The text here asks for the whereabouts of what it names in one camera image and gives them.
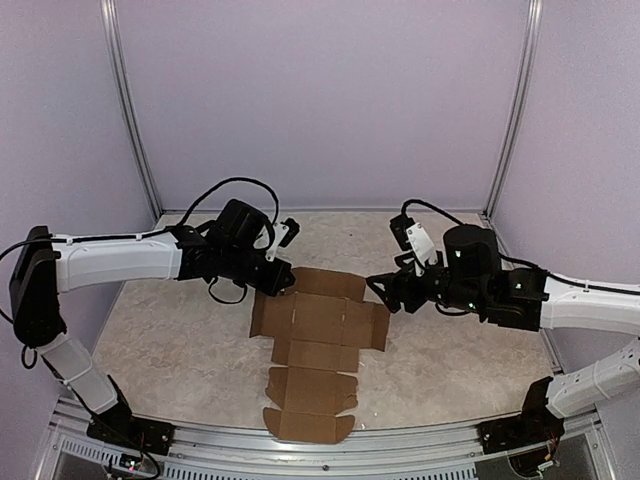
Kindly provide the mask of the brown cardboard box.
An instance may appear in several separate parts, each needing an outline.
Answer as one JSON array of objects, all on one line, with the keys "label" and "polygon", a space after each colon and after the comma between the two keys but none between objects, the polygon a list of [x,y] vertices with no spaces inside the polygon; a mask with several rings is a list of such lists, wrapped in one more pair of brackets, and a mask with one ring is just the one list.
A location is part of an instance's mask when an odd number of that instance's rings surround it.
[{"label": "brown cardboard box", "polygon": [[273,341],[263,421],[277,439],[334,445],[353,431],[363,350],[386,348],[390,312],[364,277],[299,267],[276,296],[254,297],[250,334]]}]

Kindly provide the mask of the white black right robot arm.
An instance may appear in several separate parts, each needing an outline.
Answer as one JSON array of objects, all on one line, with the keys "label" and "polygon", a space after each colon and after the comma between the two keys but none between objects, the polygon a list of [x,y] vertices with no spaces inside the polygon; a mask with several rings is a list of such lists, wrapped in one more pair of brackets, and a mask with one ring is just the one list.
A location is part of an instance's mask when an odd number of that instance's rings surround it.
[{"label": "white black right robot arm", "polygon": [[431,302],[505,328],[578,328],[631,336],[629,344],[609,356],[540,382],[541,405],[529,406],[511,423],[518,442],[535,442],[549,429],[550,414],[563,419],[638,388],[638,286],[572,279],[525,263],[506,269],[495,233],[477,225],[447,230],[442,250],[418,223],[392,231],[404,251],[396,259],[398,270],[366,280],[392,313],[414,313]]}]

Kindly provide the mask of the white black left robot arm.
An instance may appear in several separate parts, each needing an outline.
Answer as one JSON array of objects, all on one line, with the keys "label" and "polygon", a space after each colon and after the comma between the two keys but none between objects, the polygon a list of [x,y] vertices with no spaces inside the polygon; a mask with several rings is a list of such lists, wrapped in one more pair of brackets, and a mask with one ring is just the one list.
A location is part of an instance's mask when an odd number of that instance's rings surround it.
[{"label": "white black left robot arm", "polygon": [[121,445],[133,443],[140,424],[116,383],[72,338],[60,313],[59,295],[99,284],[158,279],[227,279],[274,297],[292,286],[290,263],[277,258],[299,233],[292,218],[270,220],[237,199],[199,226],[185,222],[135,234],[73,237],[45,226],[31,229],[9,282],[10,321],[16,338],[36,352]]}]

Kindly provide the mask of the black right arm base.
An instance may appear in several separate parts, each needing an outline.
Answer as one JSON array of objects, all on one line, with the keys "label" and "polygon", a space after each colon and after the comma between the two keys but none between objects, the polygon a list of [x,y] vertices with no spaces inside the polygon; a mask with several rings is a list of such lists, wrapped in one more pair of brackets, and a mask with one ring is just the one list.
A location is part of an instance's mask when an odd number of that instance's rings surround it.
[{"label": "black right arm base", "polygon": [[547,408],[547,389],[552,380],[547,376],[532,383],[519,413],[477,425],[484,454],[559,440],[565,434],[564,419]]}]

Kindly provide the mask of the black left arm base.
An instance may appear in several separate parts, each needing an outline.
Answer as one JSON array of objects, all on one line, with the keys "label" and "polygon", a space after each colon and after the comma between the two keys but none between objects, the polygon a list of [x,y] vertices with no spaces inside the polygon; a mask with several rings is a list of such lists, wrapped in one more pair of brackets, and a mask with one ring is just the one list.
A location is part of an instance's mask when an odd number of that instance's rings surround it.
[{"label": "black left arm base", "polygon": [[110,375],[107,378],[115,390],[117,402],[92,420],[87,435],[105,443],[166,456],[176,426],[135,416],[117,383]]}]

